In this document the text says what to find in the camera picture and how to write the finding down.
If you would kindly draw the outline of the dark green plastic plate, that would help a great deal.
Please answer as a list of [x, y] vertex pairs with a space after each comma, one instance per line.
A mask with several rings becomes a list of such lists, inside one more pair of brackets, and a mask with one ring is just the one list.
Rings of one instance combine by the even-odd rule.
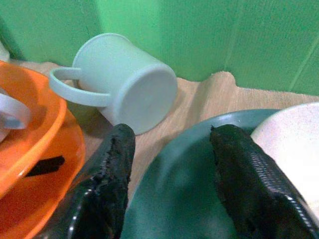
[[133, 194], [121, 239], [237, 239], [215, 190], [210, 129], [233, 124], [251, 133], [274, 112], [256, 109], [215, 116], [169, 142]]

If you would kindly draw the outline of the orange plastic bowl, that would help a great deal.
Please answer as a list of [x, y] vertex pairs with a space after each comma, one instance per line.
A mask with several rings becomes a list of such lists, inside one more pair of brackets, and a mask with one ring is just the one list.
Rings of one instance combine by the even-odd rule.
[[31, 111], [0, 143], [0, 239], [32, 239], [83, 166], [84, 136], [46, 76], [0, 61], [0, 87]]

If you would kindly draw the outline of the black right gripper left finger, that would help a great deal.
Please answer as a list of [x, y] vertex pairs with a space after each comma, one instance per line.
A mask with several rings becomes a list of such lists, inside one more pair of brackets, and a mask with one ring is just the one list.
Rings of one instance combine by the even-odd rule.
[[120, 239], [136, 137], [114, 126], [76, 175], [37, 239]]

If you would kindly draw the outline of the pale grey plastic mug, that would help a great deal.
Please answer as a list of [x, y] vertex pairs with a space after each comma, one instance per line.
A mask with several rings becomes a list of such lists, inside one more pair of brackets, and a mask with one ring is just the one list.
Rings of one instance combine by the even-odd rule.
[[30, 119], [30, 109], [0, 87], [0, 143], [12, 129], [27, 128]]

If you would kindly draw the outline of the white speckled bowl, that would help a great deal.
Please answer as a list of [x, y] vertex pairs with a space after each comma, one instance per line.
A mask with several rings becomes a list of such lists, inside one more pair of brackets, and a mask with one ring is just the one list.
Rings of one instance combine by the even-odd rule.
[[319, 102], [281, 110], [251, 134], [319, 219]]

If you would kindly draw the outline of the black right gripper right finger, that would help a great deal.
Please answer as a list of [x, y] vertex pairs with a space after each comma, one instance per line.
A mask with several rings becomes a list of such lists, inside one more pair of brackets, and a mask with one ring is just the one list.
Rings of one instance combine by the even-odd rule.
[[235, 125], [212, 127], [219, 198], [246, 239], [319, 239], [319, 220], [251, 136]]

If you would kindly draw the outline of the beige woven table mat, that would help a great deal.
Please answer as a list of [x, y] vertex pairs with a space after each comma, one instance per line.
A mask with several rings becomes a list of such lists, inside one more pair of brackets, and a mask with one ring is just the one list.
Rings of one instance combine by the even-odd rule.
[[[48, 77], [59, 65], [44, 62], [10, 60], [11, 64], [29, 68]], [[205, 119], [249, 109], [284, 109], [290, 106], [319, 102], [319, 96], [292, 92], [266, 91], [240, 88], [229, 72], [217, 72], [203, 82], [177, 78], [178, 92], [174, 105], [166, 118], [150, 131], [136, 136], [136, 150], [129, 184], [129, 200], [134, 194], [145, 170], [154, 157], [184, 130]], [[85, 161], [93, 155], [112, 125], [93, 107], [67, 102], [85, 139]]]

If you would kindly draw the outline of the pale green plastic mug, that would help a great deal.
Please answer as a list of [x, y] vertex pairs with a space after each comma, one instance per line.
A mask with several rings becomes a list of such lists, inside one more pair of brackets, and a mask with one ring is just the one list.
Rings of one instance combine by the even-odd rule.
[[111, 124], [127, 124], [137, 135], [165, 118], [177, 94], [171, 67], [115, 33], [89, 39], [71, 67], [50, 72], [49, 85], [62, 98], [96, 107]]

